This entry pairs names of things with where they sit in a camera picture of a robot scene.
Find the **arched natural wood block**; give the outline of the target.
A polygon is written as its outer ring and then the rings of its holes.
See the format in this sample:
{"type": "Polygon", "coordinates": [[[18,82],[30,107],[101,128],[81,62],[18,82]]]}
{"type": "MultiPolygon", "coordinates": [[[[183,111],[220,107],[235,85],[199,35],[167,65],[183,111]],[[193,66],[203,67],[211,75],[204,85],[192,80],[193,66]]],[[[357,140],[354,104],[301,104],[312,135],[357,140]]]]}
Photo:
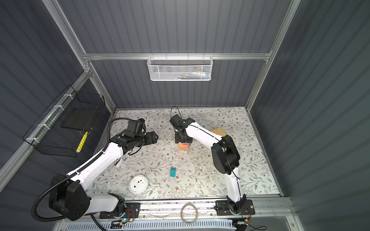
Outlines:
{"type": "Polygon", "coordinates": [[[190,148],[188,146],[180,146],[180,147],[178,147],[178,150],[179,151],[189,151],[190,148]]]}

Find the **teal wood block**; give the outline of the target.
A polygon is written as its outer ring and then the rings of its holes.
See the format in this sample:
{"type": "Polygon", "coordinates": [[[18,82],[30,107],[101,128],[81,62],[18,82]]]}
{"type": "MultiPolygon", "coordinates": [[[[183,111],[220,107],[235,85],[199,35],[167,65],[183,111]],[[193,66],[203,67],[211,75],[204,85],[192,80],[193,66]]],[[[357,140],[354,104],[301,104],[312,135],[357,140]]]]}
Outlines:
{"type": "Polygon", "coordinates": [[[176,168],[175,167],[172,167],[171,169],[170,169],[170,177],[176,177],[176,168]]]}

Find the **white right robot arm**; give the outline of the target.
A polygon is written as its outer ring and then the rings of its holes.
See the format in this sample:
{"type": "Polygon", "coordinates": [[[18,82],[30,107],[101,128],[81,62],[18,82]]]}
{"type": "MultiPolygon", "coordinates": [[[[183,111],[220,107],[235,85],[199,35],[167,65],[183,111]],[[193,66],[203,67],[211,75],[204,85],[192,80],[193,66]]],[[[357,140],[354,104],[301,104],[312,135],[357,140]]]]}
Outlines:
{"type": "Polygon", "coordinates": [[[195,120],[182,119],[178,114],[171,117],[170,123],[178,141],[196,139],[211,150],[215,168],[224,175],[228,207],[233,214],[240,214],[247,198],[240,182],[239,160],[241,157],[232,137],[217,135],[203,128],[195,120]]]}

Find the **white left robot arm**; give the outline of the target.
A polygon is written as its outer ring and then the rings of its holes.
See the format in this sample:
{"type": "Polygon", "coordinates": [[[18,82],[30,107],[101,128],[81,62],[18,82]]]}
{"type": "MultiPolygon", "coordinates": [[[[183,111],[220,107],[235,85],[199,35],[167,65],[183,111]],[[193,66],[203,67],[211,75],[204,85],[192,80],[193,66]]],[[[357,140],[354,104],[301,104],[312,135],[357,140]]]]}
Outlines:
{"type": "Polygon", "coordinates": [[[125,215],[124,199],[114,193],[103,196],[89,196],[87,189],[105,169],[116,163],[134,148],[157,143],[158,135],[146,130],[144,119],[127,119],[125,130],[115,136],[108,135],[108,141],[83,165],[67,175],[58,174],[52,179],[49,192],[49,208],[69,220],[99,212],[114,212],[118,217],[125,215]]]}

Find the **small white clip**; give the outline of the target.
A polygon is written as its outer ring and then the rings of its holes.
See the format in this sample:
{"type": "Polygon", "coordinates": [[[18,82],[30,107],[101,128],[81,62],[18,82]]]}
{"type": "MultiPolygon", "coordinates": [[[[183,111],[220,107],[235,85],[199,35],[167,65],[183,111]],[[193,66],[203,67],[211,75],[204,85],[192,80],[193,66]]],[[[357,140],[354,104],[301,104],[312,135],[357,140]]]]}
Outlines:
{"type": "Polygon", "coordinates": [[[122,163],[123,163],[123,160],[122,160],[122,159],[120,159],[120,160],[116,163],[116,167],[117,167],[117,168],[121,168],[122,163]]]}

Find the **yellow calculator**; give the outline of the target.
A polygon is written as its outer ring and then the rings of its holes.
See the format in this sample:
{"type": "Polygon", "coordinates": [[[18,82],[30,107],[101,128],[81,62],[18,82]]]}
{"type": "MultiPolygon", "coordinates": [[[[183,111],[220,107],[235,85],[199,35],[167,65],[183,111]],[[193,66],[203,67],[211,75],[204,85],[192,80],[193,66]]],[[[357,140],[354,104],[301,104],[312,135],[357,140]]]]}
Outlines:
{"type": "Polygon", "coordinates": [[[212,132],[216,135],[219,135],[219,136],[223,136],[223,137],[227,135],[226,131],[223,130],[223,128],[221,128],[221,127],[210,130],[210,132],[212,132]]]}

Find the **white round smart speaker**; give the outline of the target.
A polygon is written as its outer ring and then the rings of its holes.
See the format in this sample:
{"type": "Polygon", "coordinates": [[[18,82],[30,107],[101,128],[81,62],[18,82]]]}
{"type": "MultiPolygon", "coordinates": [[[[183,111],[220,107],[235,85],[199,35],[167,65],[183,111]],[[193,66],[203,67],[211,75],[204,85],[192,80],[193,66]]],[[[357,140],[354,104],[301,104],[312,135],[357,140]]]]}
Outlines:
{"type": "Polygon", "coordinates": [[[139,174],[131,179],[128,184],[129,191],[134,195],[141,195],[148,188],[149,182],[146,176],[139,174]]]}

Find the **yellow green marker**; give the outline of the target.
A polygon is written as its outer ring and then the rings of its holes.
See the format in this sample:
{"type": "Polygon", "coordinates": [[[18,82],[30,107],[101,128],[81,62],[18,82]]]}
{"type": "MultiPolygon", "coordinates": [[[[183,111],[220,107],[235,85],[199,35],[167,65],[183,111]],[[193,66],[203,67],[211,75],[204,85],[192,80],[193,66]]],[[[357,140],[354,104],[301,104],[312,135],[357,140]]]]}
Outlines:
{"type": "Polygon", "coordinates": [[[83,137],[82,137],[82,139],[81,139],[81,141],[80,141],[80,143],[79,143],[79,145],[78,145],[78,147],[76,149],[76,153],[80,153],[81,152],[81,150],[82,150],[82,148],[83,148],[83,146],[85,144],[85,141],[87,139],[87,136],[88,136],[88,132],[85,132],[85,134],[83,135],[83,137]]]}

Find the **roll of clear tape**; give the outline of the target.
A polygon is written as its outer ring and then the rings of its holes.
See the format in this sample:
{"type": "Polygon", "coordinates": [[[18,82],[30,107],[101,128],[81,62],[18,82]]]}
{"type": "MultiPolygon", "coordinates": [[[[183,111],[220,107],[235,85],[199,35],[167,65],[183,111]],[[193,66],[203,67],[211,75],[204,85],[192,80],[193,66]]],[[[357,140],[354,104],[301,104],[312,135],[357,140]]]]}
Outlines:
{"type": "Polygon", "coordinates": [[[198,221],[198,208],[193,203],[186,203],[180,210],[180,219],[185,225],[193,225],[198,221]]]}

